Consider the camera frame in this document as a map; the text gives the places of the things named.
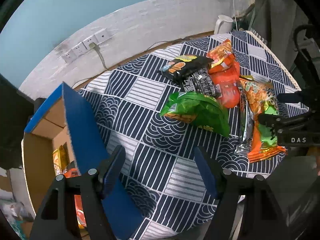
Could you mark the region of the large orange chip bag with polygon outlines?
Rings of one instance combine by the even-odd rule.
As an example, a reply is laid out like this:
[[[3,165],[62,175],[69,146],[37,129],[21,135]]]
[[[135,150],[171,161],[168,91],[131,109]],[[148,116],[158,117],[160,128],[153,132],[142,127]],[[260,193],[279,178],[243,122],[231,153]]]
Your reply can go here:
[[[80,176],[80,172],[77,168],[70,168],[68,171],[64,173],[66,178],[73,178]],[[82,200],[80,195],[74,196],[75,201],[75,210],[77,215],[78,226],[80,229],[84,229],[87,227],[85,215],[82,207]]]

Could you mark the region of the orange green rice cracker bag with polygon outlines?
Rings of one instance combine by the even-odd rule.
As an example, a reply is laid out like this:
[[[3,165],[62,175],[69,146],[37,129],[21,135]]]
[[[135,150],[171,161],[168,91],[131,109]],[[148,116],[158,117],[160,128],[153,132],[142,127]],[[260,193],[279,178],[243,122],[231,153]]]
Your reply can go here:
[[[251,164],[286,153],[286,148],[278,144],[276,131],[272,127],[272,121],[279,117],[273,83],[256,81],[252,76],[241,76],[240,87],[253,121],[248,146],[244,146],[240,152],[247,155]]]

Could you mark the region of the black yellow snack bag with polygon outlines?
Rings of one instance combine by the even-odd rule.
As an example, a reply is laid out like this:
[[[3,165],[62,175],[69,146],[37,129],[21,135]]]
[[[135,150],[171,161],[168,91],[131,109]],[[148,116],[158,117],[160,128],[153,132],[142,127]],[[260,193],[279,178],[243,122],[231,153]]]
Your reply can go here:
[[[213,59],[205,56],[180,55],[162,66],[159,73],[174,83],[179,83],[212,62]]]

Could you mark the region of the orange stick snack bag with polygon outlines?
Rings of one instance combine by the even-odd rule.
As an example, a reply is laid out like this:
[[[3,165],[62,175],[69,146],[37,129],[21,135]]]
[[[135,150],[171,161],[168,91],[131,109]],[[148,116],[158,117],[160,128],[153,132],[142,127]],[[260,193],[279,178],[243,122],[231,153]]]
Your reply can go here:
[[[212,60],[209,64],[209,74],[229,69],[235,61],[230,39],[224,40],[221,44],[210,50],[207,53],[207,57]]]

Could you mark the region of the silver foil snack bag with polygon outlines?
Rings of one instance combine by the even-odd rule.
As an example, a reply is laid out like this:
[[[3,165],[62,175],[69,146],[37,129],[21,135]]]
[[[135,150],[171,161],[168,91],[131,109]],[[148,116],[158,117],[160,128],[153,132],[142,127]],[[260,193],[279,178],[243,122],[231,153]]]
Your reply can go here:
[[[237,155],[248,155],[252,148],[254,129],[253,113],[245,94],[240,98],[240,143],[235,149]]]

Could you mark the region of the gold foil snack bag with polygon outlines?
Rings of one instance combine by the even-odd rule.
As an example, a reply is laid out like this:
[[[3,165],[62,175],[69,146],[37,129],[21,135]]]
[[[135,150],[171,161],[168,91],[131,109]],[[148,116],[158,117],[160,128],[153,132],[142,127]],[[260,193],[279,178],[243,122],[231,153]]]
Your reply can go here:
[[[63,145],[53,152],[53,167],[55,175],[64,174],[68,166],[68,153]]]

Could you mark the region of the red snack packet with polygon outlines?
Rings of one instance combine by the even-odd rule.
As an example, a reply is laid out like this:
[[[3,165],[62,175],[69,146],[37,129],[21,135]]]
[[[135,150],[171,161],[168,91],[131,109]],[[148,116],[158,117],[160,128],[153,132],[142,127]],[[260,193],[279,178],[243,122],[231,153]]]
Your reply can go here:
[[[227,69],[210,74],[218,92],[218,102],[225,108],[233,108],[239,103],[240,93],[238,89],[240,76],[240,64],[234,61]]]

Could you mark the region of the blue cardboard box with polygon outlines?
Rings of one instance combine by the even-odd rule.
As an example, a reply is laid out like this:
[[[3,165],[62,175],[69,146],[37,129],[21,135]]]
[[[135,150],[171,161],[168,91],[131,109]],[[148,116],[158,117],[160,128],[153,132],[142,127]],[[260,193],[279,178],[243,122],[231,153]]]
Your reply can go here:
[[[23,170],[33,212],[40,208],[55,178],[53,152],[67,146],[80,173],[96,168],[108,154],[91,104],[61,83],[39,107],[24,129]]]

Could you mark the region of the navy white patterned tablecloth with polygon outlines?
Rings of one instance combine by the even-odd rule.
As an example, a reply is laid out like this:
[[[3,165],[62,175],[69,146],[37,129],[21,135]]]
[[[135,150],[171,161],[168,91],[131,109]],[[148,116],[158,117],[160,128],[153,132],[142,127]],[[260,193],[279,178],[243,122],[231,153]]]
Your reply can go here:
[[[226,39],[231,40],[241,74],[260,82],[271,81],[278,94],[299,90],[276,56],[247,31],[155,50],[101,74],[79,90],[93,108],[108,152],[117,145],[125,147],[120,180],[143,215],[132,239],[171,237],[213,217],[217,201],[206,192],[194,162],[194,147],[203,146],[222,167],[247,178],[269,176],[284,157],[279,154],[250,163],[247,157],[234,153],[239,142],[236,107],[228,111],[231,132],[226,138],[159,114],[168,96],[179,91],[159,69],[180,55],[204,56]]]

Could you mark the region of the black printed snack packet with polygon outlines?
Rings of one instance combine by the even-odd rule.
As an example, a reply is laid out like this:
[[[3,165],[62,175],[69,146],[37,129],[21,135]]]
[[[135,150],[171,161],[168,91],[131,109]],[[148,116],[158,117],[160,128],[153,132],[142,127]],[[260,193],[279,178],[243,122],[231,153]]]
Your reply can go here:
[[[220,90],[213,83],[207,68],[201,68],[190,74],[181,81],[180,87],[183,92],[197,92],[213,98],[220,96]]]

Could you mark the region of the green snack bag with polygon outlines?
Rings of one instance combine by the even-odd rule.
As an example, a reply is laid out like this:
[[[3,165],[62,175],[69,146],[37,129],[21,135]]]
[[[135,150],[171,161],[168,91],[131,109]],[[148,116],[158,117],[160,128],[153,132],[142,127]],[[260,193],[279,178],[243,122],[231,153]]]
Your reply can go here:
[[[160,115],[217,133],[223,137],[228,137],[231,131],[227,109],[215,98],[197,92],[170,94]]]

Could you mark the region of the grey fabric chair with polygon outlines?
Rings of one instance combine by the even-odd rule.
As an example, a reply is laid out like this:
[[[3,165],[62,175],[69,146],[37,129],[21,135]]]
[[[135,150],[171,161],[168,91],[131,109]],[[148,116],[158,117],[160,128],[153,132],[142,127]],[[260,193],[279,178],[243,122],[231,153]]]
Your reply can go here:
[[[309,19],[294,0],[255,0],[252,28],[287,68],[297,56],[293,41],[295,29]]]

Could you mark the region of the white electric kettle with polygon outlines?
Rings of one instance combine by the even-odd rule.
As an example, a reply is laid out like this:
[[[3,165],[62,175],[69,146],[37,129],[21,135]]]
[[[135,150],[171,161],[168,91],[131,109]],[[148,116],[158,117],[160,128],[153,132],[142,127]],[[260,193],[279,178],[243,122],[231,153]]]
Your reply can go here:
[[[226,15],[219,15],[214,28],[214,34],[230,33],[233,28],[233,19]]]

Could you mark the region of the white wall socket strip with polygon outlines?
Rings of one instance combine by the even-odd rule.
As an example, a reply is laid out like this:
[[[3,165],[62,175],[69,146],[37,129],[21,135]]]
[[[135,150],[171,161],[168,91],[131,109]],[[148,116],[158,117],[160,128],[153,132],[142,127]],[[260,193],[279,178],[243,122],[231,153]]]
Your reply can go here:
[[[75,61],[81,55],[84,55],[89,50],[93,49],[94,46],[109,40],[111,38],[111,33],[107,29],[101,29],[96,33],[89,35],[83,41],[76,44],[70,50],[66,51],[62,58],[65,63],[70,64]]]

